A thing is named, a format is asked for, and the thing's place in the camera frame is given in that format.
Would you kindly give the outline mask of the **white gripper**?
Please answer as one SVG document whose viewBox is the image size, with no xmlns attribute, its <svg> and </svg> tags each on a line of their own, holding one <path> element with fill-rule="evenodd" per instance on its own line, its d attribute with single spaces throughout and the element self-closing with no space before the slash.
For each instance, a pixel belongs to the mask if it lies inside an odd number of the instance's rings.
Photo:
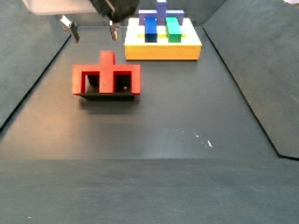
<svg viewBox="0 0 299 224">
<path fill-rule="evenodd" d="M 90 0 L 23 0 L 23 3 L 35 15 L 81 14 L 97 11 Z M 75 23 L 66 16 L 61 17 L 61 23 L 75 42 L 79 42 L 81 35 Z M 110 33 L 114 40 L 118 40 L 119 28 L 119 23 L 110 22 Z"/>
</svg>

